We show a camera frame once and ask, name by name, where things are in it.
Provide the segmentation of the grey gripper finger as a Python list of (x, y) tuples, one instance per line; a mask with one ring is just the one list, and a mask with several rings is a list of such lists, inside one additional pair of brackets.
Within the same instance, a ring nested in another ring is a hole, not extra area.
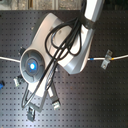
[(41, 101), (41, 105), (40, 106), (37, 106), (37, 105), (35, 105), (33, 103), (29, 103), (28, 104), (27, 118), (30, 121), (34, 121), (35, 120), (35, 112), (36, 111), (38, 111), (38, 112), (42, 111), (43, 104), (44, 104), (44, 101)]
[(60, 104), (60, 101), (59, 101), (59, 98), (58, 98), (58, 95), (56, 92), (56, 88), (54, 85), (51, 85), (51, 87), (48, 89), (48, 94), (49, 94), (49, 97), (52, 101), (53, 108), (55, 110), (59, 109), (61, 104)]

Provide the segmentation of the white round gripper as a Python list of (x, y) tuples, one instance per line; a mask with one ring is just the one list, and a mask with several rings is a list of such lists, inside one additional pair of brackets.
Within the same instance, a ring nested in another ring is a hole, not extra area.
[(27, 49), (20, 59), (20, 71), (24, 80), (29, 84), (28, 90), (34, 92), (51, 58), (46, 52)]

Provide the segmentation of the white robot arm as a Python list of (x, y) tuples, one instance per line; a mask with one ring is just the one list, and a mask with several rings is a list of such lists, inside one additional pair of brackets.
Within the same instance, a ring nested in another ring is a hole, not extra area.
[(36, 23), (31, 45), (22, 53), (20, 72), (27, 83), (22, 108), (29, 107), (27, 117), (34, 121), (46, 96), (55, 109), (60, 107), (53, 84), (56, 67), (69, 74), (80, 73), (88, 60), (91, 42), (104, 0), (83, 0), (78, 16), (68, 22), (47, 13)]

